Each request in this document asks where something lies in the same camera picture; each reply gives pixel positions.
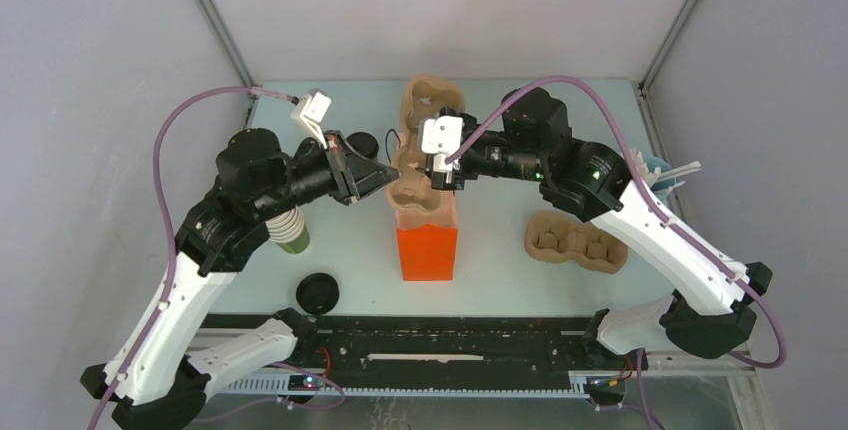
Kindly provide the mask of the single brown pulp carrier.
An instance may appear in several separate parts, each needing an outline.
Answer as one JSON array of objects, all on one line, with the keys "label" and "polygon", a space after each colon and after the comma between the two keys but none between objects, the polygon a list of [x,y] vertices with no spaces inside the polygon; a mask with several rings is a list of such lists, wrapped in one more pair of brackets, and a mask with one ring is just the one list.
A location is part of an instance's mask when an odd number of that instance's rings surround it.
[{"label": "single brown pulp carrier", "polygon": [[387,190],[388,202],[397,210],[415,210],[433,214],[446,210],[452,202],[450,192],[433,190],[430,179],[421,172],[427,155],[420,149],[420,126],[439,116],[443,108],[458,113],[466,109],[461,89],[453,82],[435,75],[419,75],[407,82],[400,104],[401,145],[391,158],[399,179]]}]

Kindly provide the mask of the orange paper bag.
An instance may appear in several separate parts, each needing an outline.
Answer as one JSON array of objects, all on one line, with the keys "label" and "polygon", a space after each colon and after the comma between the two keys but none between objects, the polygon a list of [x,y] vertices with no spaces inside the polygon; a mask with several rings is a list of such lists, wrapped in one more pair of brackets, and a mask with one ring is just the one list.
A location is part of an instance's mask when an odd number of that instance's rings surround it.
[{"label": "orange paper bag", "polygon": [[416,135],[403,133],[391,157],[399,178],[387,190],[395,211],[400,269],[405,281],[451,281],[459,237],[456,199],[451,192],[431,188],[421,172],[425,163]]}]

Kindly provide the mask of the brown pulp cup carrier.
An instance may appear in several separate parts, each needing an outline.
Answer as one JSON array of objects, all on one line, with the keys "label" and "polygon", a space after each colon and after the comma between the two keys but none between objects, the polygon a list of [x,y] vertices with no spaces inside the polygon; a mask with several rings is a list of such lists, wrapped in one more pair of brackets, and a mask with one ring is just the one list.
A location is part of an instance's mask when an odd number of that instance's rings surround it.
[{"label": "brown pulp cup carrier", "polygon": [[603,274],[615,274],[627,263],[628,247],[591,223],[575,220],[561,212],[534,214],[524,236],[526,253],[534,260],[580,267]]}]

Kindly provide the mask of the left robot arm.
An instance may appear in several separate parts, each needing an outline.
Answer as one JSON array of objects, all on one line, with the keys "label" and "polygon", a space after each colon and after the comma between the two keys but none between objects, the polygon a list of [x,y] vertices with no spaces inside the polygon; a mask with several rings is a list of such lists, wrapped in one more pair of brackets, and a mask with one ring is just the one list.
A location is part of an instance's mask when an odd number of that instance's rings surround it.
[{"label": "left robot arm", "polygon": [[217,156],[212,189],[170,235],[159,293],[121,351],[87,368],[81,384],[113,403],[123,429],[182,429],[207,401],[267,365],[304,366],[316,353],[315,327],[294,309],[201,351],[189,346],[212,304],[269,238],[268,222],[329,196],[351,205],[395,181],[395,168],[359,152],[337,131],[307,138],[294,155],[276,134],[247,129]]}]

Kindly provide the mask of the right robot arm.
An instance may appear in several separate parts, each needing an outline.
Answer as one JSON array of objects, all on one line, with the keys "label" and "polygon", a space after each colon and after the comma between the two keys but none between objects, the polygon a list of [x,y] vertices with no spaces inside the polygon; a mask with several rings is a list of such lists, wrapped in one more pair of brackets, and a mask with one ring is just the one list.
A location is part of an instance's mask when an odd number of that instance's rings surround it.
[{"label": "right robot arm", "polygon": [[581,342],[585,361],[606,368],[654,343],[704,359],[736,355],[771,269],[736,261],[698,236],[616,150],[575,138],[567,106],[546,90],[514,90],[503,105],[499,131],[449,107],[417,124],[432,187],[460,190],[483,175],[536,182],[554,208],[611,235],[673,286],[656,302],[598,311]]}]

